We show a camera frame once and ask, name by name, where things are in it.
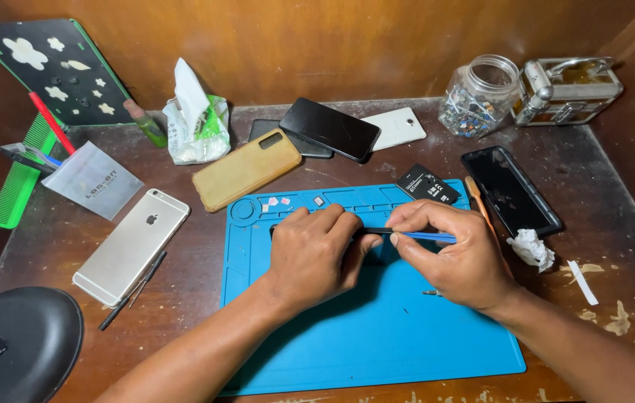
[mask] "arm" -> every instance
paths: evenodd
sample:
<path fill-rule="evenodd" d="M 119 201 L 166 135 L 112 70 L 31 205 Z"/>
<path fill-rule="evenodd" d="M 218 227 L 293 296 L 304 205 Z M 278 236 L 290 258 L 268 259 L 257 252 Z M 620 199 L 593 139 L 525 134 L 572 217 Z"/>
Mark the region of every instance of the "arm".
<path fill-rule="evenodd" d="M 499 321 L 591 403 L 635 402 L 635 347 L 538 298 L 511 279 L 475 212 L 432 201 L 399 206 L 385 224 L 402 258 L 447 299 Z M 398 232 L 439 228 L 457 243 L 438 254 Z"/>
<path fill-rule="evenodd" d="M 301 207 L 273 234 L 270 269 L 187 334 L 140 363 L 96 403 L 210 402 L 276 328 L 355 286 L 363 258 L 382 243 L 338 204 Z"/>

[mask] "white paper strip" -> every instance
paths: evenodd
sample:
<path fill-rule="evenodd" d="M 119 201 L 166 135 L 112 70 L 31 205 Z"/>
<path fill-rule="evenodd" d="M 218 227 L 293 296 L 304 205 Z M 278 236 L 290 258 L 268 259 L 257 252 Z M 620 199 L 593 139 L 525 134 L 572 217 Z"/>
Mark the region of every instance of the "white paper strip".
<path fill-rule="evenodd" d="M 579 268 L 579 265 L 573 260 L 568 260 L 567 263 L 569 264 L 569 267 L 571 268 L 571 272 L 574 273 L 574 278 L 576 279 L 576 282 L 579 283 L 579 287 L 581 287 L 581 290 L 583 291 L 584 296 L 586 297 L 586 300 L 591 305 L 598 305 L 598 301 L 596 300 L 596 297 L 591 292 L 591 289 L 588 287 L 588 283 L 586 282 L 584 275 L 581 273 L 581 269 Z"/>

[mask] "blue silicone repair mat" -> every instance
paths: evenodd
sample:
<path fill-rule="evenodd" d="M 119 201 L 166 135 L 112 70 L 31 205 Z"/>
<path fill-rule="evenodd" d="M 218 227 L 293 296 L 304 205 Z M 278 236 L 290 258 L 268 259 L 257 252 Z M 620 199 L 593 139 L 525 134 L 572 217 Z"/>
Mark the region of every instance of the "blue silicone repair mat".
<path fill-rule="evenodd" d="M 446 182 L 461 194 L 453 205 L 469 209 L 462 182 Z M 277 204 L 270 205 L 272 197 Z M 323 200 L 322 206 L 316 204 L 317 197 Z M 392 209 L 410 200 L 393 184 L 253 194 L 236 200 L 228 206 L 221 307 L 268 270 L 268 230 L 296 208 L 314 211 L 339 203 L 360 216 L 366 227 L 383 227 Z M 270 335 L 222 394 L 359 387 L 526 370 L 510 332 L 472 309 L 421 293 L 429 289 L 433 289 L 430 284 L 385 242 L 367 256 L 357 287 L 305 311 Z"/>

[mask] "white smartphone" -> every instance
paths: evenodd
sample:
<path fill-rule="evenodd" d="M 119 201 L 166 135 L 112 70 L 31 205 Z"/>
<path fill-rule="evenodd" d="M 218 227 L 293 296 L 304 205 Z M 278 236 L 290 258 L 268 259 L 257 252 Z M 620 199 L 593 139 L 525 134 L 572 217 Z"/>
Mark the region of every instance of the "white smartphone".
<path fill-rule="evenodd" d="M 422 125 L 419 124 L 410 107 L 368 116 L 361 120 L 374 124 L 381 130 L 375 145 L 372 146 L 372 151 L 388 149 L 427 137 L 427 133 L 422 129 Z"/>
<path fill-rule="evenodd" d="M 150 189 L 74 273 L 74 284 L 104 305 L 116 307 L 190 212 L 187 204 Z"/>

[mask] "green comb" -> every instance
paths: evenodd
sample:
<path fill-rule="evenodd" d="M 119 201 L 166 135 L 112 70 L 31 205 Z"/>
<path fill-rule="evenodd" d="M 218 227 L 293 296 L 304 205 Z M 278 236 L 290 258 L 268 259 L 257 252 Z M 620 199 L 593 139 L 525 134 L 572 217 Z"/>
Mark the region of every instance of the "green comb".
<path fill-rule="evenodd" d="M 23 143 L 27 146 L 34 146 L 45 154 L 48 154 L 56 143 L 54 132 L 41 114 L 38 114 L 34 119 Z M 22 155 L 41 162 L 32 153 L 23 153 Z M 0 190 L 0 227 L 8 229 L 17 227 L 37 179 L 39 179 L 39 171 L 36 169 L 18 162 L 12 163 L 7 180 L 4 181 Z"/>

